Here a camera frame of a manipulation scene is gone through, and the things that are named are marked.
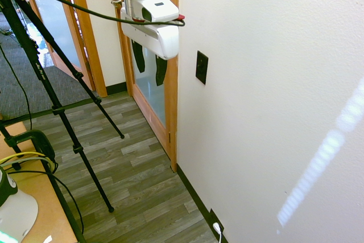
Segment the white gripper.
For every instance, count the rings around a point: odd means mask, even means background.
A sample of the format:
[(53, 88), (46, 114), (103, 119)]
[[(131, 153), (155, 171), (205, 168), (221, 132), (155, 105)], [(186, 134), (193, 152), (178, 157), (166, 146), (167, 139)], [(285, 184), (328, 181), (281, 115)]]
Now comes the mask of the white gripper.
[(168, 25), (137, 25), (121, 23), (123, 33), (132, 41), (133, 54), (139, 72), (145, 71), (143, 47), (157, 56), (156, 85), (161, 86), (167, 72), (167, 60), (179, 53), (179, 29)]

